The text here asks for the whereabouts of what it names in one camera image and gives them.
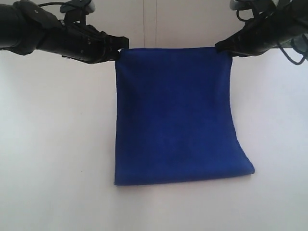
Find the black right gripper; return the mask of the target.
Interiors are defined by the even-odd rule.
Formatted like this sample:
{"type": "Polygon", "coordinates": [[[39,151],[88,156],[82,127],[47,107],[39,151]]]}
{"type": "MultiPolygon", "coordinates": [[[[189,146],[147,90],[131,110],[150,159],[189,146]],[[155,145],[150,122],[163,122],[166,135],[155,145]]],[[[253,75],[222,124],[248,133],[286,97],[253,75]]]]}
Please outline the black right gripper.
{"type": "Polygon", "coordinates": [[[297,53],[308,55],[308,2],[280,0],[247,23],[238,36],[215,44],[217,52],[233,57],[257,56],[287,43],[297,53]]]}

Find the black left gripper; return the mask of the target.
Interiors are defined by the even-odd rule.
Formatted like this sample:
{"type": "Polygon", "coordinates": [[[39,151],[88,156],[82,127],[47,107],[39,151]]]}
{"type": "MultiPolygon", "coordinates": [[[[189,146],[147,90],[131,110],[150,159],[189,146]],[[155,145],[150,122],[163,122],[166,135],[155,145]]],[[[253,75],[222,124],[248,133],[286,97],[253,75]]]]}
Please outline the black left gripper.
{"type": "Polygon", "coordinates": [[[128,48],[127,37],[107,35],[91,25],[79,23],[49,29],[40,42],[42,51],[87,64],[116,61],[120,57],[119,50],[128,48]]]}

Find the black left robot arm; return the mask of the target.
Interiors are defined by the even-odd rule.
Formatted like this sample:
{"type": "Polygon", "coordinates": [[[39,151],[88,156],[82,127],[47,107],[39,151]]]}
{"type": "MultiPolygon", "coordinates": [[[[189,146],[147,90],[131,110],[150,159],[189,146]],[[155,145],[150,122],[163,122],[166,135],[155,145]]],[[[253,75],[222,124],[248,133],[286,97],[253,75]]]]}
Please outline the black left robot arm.
{"type": "Polygon", "coordinates": [[[1,4],[0,49],[23,56],[46,51],[86,64],[115,61],[129,48],[129,39],[88,25],[86,16],[94,11],[90,0],[1,4]]]}

